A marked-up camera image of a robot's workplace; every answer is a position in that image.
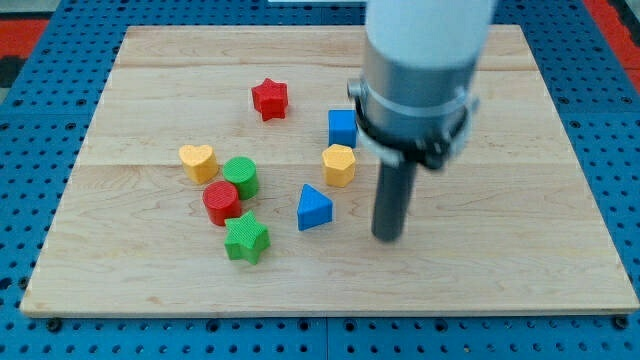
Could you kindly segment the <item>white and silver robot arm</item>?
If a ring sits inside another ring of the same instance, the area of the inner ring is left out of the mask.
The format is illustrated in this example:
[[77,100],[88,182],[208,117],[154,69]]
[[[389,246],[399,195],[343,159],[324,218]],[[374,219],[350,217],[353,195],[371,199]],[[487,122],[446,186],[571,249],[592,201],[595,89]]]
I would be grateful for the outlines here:
[[495,9],[495,0],[367,2],[361,75],[347,91],[362,143],[383,165],[438,170],[465,147]]

